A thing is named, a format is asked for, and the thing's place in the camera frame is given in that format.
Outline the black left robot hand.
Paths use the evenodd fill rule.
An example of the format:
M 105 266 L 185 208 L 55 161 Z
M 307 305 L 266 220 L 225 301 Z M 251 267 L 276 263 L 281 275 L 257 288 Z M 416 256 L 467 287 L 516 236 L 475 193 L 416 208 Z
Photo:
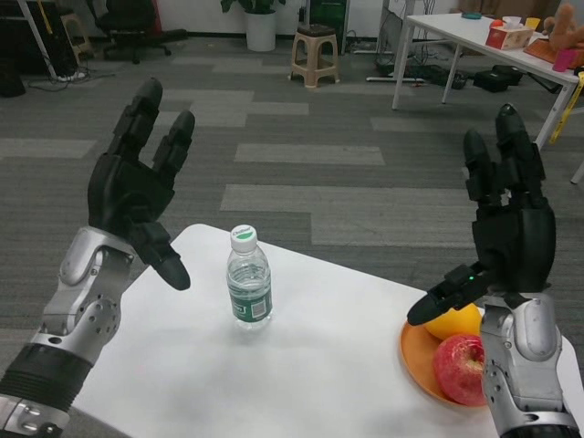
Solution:
M 187 159 L 195 117 L 182 111 L 162 137 L 153 165 L 145 165 L 140 153 L 159 115 L 162 93 L 161 82 L 149 78 L 120 115 L 113 139 L 89 180 L 89 225 L 126 241 L 144 264 L 183 291 L 191 279 L 158 219 L 174 196 L 175 177 Z

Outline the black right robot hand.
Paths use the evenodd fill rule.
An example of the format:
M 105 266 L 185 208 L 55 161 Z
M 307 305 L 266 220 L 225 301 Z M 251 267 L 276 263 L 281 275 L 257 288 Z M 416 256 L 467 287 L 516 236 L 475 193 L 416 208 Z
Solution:
M 476 130 L 464 135 L 466 190 L 477 204 L 472 232 L 478 259 L 445 274 L 412 306 L 407 321 L 413 326 L 466 307 L 490 287 L 502 291 L 514 308 L 527 293 L 548 285 L 557 233 L 554 211 L 542 192 L 546 175 L 539 149 L 511 104 L 498 111 L 495 130 L 498 162 Z

